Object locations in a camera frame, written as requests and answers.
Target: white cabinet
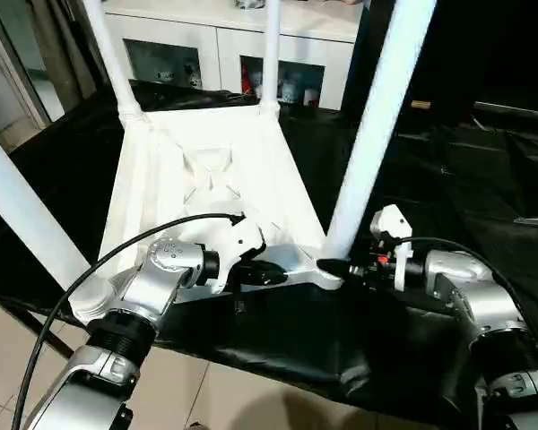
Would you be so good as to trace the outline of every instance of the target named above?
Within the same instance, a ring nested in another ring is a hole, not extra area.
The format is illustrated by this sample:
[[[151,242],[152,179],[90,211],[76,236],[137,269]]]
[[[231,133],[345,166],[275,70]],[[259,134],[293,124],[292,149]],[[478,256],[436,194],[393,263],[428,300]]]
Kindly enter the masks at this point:
[[[260,91],[265,9],[233,0],[108,0],[108,26],[131,79]],[[282,0],[280,96],[339,109],[362,4]]]

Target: black tablecloth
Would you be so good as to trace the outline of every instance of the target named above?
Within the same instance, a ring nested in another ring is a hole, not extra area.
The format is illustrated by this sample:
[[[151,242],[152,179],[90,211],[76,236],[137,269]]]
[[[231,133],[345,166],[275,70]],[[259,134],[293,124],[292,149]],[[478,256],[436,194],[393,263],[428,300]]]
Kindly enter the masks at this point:
[[[225,92],[135,83],[145,110],[253,103]],[[92,97],[12,154],[68,235],[93,262],[108,212],[123,129],[110,90]],[[356,134],[341,114],[284,107],[281,126],[326,228]],[[538,139],[423,124],[392,140],[353,247],[370,217],[397,203],[416,235],[482,251],[538,296]],[[0,219],[0,301],[47,313],[61,289]],[[523,298],[538,324],[538,309]],[[329,399],[399,417],[469,428],[476,374],[454,321],[420,293],[344,286],[274,288],[177,305],[157,343],[263,374]],[[66,308],[60,317],[75,320]]]

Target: black connector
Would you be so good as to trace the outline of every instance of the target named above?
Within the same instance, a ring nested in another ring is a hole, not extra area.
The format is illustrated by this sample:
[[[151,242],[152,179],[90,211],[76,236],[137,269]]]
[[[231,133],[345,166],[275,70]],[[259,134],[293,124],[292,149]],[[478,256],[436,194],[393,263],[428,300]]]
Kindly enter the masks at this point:
[[[122,405],[114,418],[109,430],[127,430],[132,424],[134,419],[134,413],[131,409],[128,409],[126,405]]]
[[[205,282],[209,280],[216,280],[219,276],[219,254],[215,251],[204,250],[204,267],[201,270],[201,274],[197,279],[197,285],[205,285]]]
[[[345,260],[317,260],[317,267],[342,280],[347,280],[351,276],[379,281],[390,281],[395,278],[395,261],[389,260],[385,255],[372,254],[371,257],[371,261],[364,265],[353,265]],[[424,276],[422,263],[411,259],[406,261],[404,270],[407,278],[422,279]]]
[[[245,213],[241,213],[241,215],[231,215],[229,214],[227,218],[230,220],[231,225],[234,226],[236,224],[239,224],[243,219],[246,218]]]
[[[86,345],[115,352],[138,367],[142,366],[157,335],[141,316],[116,311],[90,321],[87,330],[90,338]]]
[[[471,346],[471,356],[484,381],[517,372],[538,369],[536,346],[528,331],[512,330],[482,336]]]

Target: cabinet door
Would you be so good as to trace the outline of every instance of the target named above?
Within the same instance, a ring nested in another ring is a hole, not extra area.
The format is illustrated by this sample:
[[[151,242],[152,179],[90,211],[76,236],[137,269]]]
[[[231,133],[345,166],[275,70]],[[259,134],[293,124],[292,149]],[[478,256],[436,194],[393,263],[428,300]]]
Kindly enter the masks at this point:
[[[260,95],[265,35],[217,29],[221,87]],[[351,64],[352,43],[280,36],[279,99],[340,109]]]
[[[220,90],[214,27],[106,14],[129,79]]]

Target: shelf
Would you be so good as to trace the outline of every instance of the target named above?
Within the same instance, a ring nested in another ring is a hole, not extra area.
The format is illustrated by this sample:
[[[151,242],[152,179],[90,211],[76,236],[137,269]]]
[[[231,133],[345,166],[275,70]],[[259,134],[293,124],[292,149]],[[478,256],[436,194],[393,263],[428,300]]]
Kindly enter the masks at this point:
[[[242,73],[241,92],[245,92],[244,78],[247,77],[251,93],[261,97],[263,83],[263,58],[239,56]],[[325,67],[315,64],[301,64],[289,61],[279,62],[279,88],[277,99],[284,103],[319,106],[319,94],[323,87]]]
[[[281,34],[354,43],[368,2],[282,0]],[[106,13],[227,29],[264,31],[266,9],[241,10],[233,0],[108,0]]]

